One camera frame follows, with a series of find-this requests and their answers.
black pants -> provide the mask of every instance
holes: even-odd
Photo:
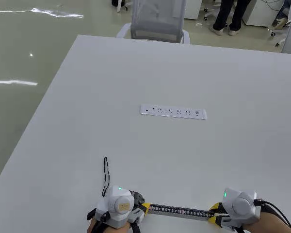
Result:
[[[229,28],[232,31],[238,31],[242,27],[242,17],[244,12],[247,9],[247,6],[251,0],[238,0],[235,8],[235,12],[233,15],[232,23]],[[215,30],[221,30],[225,27],[227,17],[232,9],[234,0],[222,0],[220,12],[218,17],[213,25]]]

power socket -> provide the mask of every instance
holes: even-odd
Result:
[[[161,117],[199,119],[199,120],[207,119],[206,110],[204,109],[161,106],[152,104],[142,104],[140,106],[140,114]]]

ruler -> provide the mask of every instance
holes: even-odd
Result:
[[[205,211],[205,210],[197,210],[190,208],[182,208],[168,205],[157,205],[151,204],[149,214],[154,215],[164,215],[164,216],[174,216],[180,218],[189,218],[201,221],[207,221],[209,218],[214,216],[214,213]]]

cable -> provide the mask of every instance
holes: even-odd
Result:
[[[282,216],[283,216],[283,218],[284,218],[284,220],[286,221],[286,224],[291,228],[291,224],[290,224],[290,222],[289,222],[289,220],[287,219],[287,217],[281,212],[281,210],[279,210],[278,208],[277,208],[277,206],[275,206],[274,204],[272,204],[272,203],[270,203],[270,202],[268,202],[268,201],[265,201],[265,200],[263,200],[263,199],[255,199],[254,200],[254,205],[255,206],[261,206],[262,204],[267,204],[267,205],[270,205],[270,206],[272,206],[272,207],[274,207]]]
[[[106,167],[107,167],[107,172],[108,172],[108,185],[106,187]],[[109,188],[110,185],[110,173],[109,173],[109,164],[108,164],[108,159],[107,157],[105,157],[103,159],[103,169],[104,169],[104,173],[105,173],[105,182],[104,182],[104,186],[103,186],[103,190],[102,190],[102,197],[104,197],[106,195],[107,189]]]
[[[283,218],[286,220],[288,226],[291,228],[291,223],[289,222],[289,220],[287,219],[287,217],[281,212],[281,210],[279,210],[274,204],[272,204],[272,203],[270,203],[268,201],[265,201],[264,200],[263,203],[264,204],[268,204],[268,205],[274,207],[283,216]]]
[[[272,9],[273,11],[280,11],[280,9],[277,10],[277,9],[272,8],[272,7],[269,5],[269,3],[274,3],[274,2],[281,1],[281,0],[275,0],[275,1],[266,1],[266,0],[261,0],[261,1],[264,2],[264,3],[266,3],[266,4],[268,5],[268,7],[269,7],[270,9]]]

white desk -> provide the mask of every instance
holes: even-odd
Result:
[[[143,116],[142,103],[208,119]],[[291,221],[291,55],[79,36],[0,176],[0,233],[86,232],[104,156],[111,183],[149,202],[207,209],[226,186],[255,189]],[[179,231],[219,229],[142,225]]]

